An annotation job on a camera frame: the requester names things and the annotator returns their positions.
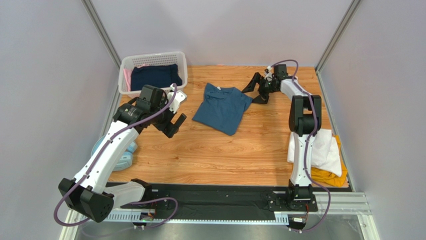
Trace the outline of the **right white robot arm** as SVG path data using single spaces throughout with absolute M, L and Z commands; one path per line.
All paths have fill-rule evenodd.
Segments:
M 290 100 L 288 126 L 294 140 L 293 169 L 283 197 L 274 203 L 288 211 L 304 211 L 314 203 L 311 162 L 313 145 L 322 124 L 322 98 L 305 90 L 296 79 L 289 75 L 286 64 L 268 66 L 264 75 L 256 72 L 243 93 L 253 92 L 258 96 L 254 104 L 267 104 L 271 93 L 281 92 Z

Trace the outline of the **navy folded t shirt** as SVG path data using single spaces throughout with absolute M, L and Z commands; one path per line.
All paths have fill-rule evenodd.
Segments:
M 130 75 L 132 92 L 140 91 L 145 85 L 168 88 L 172 84 L 183 85 L 183 80 L 178 74 L 177 64 L 134 67 Z

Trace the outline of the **light blue plastic object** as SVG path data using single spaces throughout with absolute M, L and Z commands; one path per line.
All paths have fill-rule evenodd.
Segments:
M 90 156 L 93 156 L 96 150 L 100 147 L 103 139 L 105 136 L 102 136 L 92 147 Z M 126 149 L 126 151 L 123 153 L 121 158 L 118 160 L 117 164 L 115 165 L 113 172 L 123 171 L 125 169 L 128 169 L 132 166 L 133 160 L 134 160 L 134 153 L 137 150 L 138 145 L 135 141 L 133 141 Z

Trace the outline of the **aluminium corner post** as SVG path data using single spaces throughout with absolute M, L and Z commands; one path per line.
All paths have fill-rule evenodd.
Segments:
M 102 20 L 96 10 L 96 7 L 92 0 L 81 0 L 81 3 L 83 4 L 88 16 L 90 17 L 94 27 L 96 28 L 103 44 L 105 45 L 114 65 L 119 69 L 121 67 L 121 58 L 119 57 L 119 54 L 114 47 L 114 44 L 104 26 L 102 23 Z
M 343 18 L 341 19 L 334 34 L 332 35 L 317 65 L 315 66 L 315 72 L 317 74 L 319 74 L 322 71 L 322 69 L 325 67 L 328 59 L 332 55 L 332 52 L 334 51 L 335 47 L 337 46 L 339 40 L 341 39 L 342 35 L 344 34 L 345 30 L 347 29 L 348 25 L 350 24 L 352 18 L 356 14 L 362 2 L 363 2 L 362 0 L 352 0 L 350 2 L 350 5 L 347 8 L 345 14 L 343 15 Z

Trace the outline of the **left aluminium corner post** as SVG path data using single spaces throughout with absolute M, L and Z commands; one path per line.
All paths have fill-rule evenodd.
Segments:
M 119 69 L 121 67 L 121 58 L 119 57 L 119 54 L 114 47 L 114 44 L 104 26 L 102 23 L 102 20 L 96 10 L 96 7 L 92 0 L 81 0 L 81 3 L 83 4 L 88 16 L 90 17 L 94 27 L 96 28 L 103 44 L 105 45 L 114 65 Z

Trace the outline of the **white plastic laundry basket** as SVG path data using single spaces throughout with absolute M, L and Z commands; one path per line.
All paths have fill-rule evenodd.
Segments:
M 130 81 L 125 78 L 125 70 L 132 71 L 134 67 L 143 67 L 144 65 L 150 66 L 169 66 L 176 64 L 178 69 L 177 73 L 182 80 L 182 84 L 177 87 L 178 90 L 183 91 L 188 84 L 188 68 L 186 55 L 182 51 L 171 51 L 161 53 L 149 53 L 131 55 L 125 57 L 121 61 L 119 76 L 118 76 L 118 92 L 121 95 L 126 95 L 130 98 L 138 97 L 139 91 L 130 90 Z

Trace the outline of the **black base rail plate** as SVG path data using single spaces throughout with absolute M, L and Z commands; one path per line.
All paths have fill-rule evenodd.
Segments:
M 288 205 L 285 186 L 152 184 L 151 199 L 177 200 L 174 220 L 267 221 L 275 212 L 318 212 L 316 200 Z

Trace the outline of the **white folded t shirt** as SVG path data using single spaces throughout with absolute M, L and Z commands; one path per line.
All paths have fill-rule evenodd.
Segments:
M 315 181 L 341 177 L 340 150 L 336 138 L 330 129 L 320 129 L 313 141 L 311 157 L 311 177 Z

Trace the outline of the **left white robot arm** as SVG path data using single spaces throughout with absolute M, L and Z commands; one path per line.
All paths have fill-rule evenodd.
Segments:
M 100 223 L 112 210 L 125 205 L 150 205 L 155 203 L 152 186 L 140 179 L 107 186 L 114 168 L 130 145 L 149 126 L 154 126 L 166 137 L 172 138 L 186 115 L 172 122 L 187 95 L 172 84 L 168 92 L 152 85 L 144 85 L 138 97 L 122 104 L 113 116 L 108 132 L 84 167 L 72 179 L 63 178 L 58 185 L 62 195 L 54 210 L 55 221 L 64 226 L 75 226 L 58 218 L 62 203 L 86 221 Z

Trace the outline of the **yellow folded t shirt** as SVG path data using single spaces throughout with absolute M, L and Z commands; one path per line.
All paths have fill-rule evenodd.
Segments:
M 348 183 L 348 169 L 344 164 L 341 154 L 341 141 L 338 135 L 332 135 L 327 157 L 320 151 L 321 146 L 314 150 L 311 159 L 311 177 L 319 183 L 331 187 L 346 188 Z

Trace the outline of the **right aluminium corner post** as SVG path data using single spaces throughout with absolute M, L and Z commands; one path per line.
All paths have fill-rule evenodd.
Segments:
M 350 24 L 352 18 L 356 14 L 362 2 L 363 2 L 362 0 L 352 0 L 350 2 L 350 5 L 347 8 L 345 14 L 343 15 L 343 18 L 341 19 L 334 34 L 332 35 L 317 65 L 315 66 L 315 72 L 317 74 L 319 74 L 322 71 L 322 69 L 325 67 L 328 59 L 332 55 L 332 52 L 334 51 L 335 47 L 337 46 L 339 40 L 341 39 L 342 35 L 344 34 L 345 30 L 347 29 L 348 25 Z

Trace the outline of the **teal blue t shirt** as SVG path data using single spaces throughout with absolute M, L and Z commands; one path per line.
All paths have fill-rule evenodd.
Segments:
M 252 97 L 235 87 L 218 87 L 207 83 L 203 101 L 192 120 L 232 136 L 252 101 Z

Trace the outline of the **pink t shirt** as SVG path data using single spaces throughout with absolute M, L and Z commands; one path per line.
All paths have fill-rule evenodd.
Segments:
M 128 92 L 132 91 L 132 88 L 131 88 L 131 85 L 132 85 L 132 72 L 133 72 L 133 69 L 127 69 L 127 68 L 123 69 L 124 80 L 125 80 L 125 84 L 126 84 Z

